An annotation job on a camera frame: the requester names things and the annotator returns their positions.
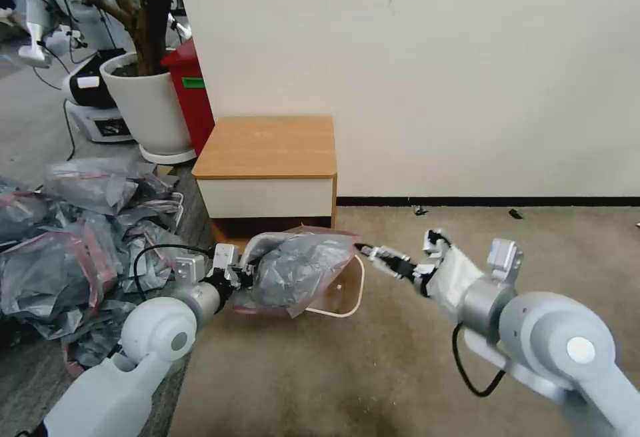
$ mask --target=wooden cabinet top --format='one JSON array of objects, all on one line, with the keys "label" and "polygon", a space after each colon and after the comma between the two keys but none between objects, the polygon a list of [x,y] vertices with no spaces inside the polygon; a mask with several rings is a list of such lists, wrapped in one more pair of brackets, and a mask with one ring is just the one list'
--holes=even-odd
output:
[{"label": "wooden cabinet top", "polygon": [[196,179],[324,179],[336,172],[328,116],[219,119],[193,167]]}]

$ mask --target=white robot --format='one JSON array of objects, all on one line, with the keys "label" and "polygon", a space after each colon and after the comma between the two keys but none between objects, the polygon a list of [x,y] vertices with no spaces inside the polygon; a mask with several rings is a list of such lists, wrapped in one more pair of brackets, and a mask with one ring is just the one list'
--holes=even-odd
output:
[{"label": "white robot", "polygon": [[[78,64],[62,83],[65,112],[73,118],[83,135],[94,142],[130,141],[129,129],[122,119],[107,86],[100,76],[100,65],[118,55],[134,50],[124,26],[85,0],[26,0],[27,28],[31,44],[22,46],[19,58],[26,64],[48,68],[54,58],[74,49],[88,47],[96,53]],[[54,16],[62,16],[69,26],[56,25]],[[170,28],[182,39],[191,30],[169,15]]]},{"label": "white robot", "polygon": [[[384,246],[357,247],[374,267],[410,280],[420,295],[436,300],[456,320],[455,363],[476,396],[487,397],[509,374],[556,402],[576,436],[640,436],[640,396],[615,364],[609,329],[570,298],[545,292],[518,296],[514,283],[523,253],[514,242],[493,241],[486,274],[439,230],[425,234],[427,264],[414,264]],[[174,297],[138,306],[125,321],[122,353],[82,374],[32,435],[138,435],[152,394],[172,364],[189,352],[197,329],[236,288],[250,285],[237,279],[244,270],[242,262],[236,265],[234,246],[218,244],[215,254],[209,277],[200,280],[202,270],[179,272],[184,285]],[[182,276],[189,273],[191,278]],[[499,369],[485,390],[472,385],[457,355],[461,331],[467,346]]]}]

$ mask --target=beige carpet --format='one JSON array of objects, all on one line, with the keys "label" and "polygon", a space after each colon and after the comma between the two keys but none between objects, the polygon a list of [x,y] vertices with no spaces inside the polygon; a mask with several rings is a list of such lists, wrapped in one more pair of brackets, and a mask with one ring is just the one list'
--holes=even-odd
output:
[{"label": "beige carpet", "polygon": [[[519,292],[575,298],[608,323],[618,363],[640,386],[640,209],[342,208],[340,228],[421,257],[426,228],[442,227],[483,266],[491,239],[525,251]],[[367,265],[360,309],[344,320],[295,320],[225,309],[201,333],[170,435],[568,436],[554,405],[510,378],[478,399],[451,357],[452,324],[436,306]],[[495,372],[469,352],[484,386]]]}]

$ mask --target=white wall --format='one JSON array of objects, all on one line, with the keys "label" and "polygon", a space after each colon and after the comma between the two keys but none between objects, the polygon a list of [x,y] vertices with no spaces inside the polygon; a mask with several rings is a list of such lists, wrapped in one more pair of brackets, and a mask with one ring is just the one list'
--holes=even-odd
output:
[{"label": "white wall", "polygon": [[185,3],[214,116],[333,114],[339,195],[640,195],[640,0]]}]

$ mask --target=black baseboard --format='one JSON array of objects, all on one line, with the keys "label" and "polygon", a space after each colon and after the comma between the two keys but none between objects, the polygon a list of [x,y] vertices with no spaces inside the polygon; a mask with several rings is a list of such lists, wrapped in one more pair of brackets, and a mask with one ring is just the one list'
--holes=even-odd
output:
[{"label": "black baseboard", "polygon": [[640,197],[338,197],[342,207],[640,207]]}]

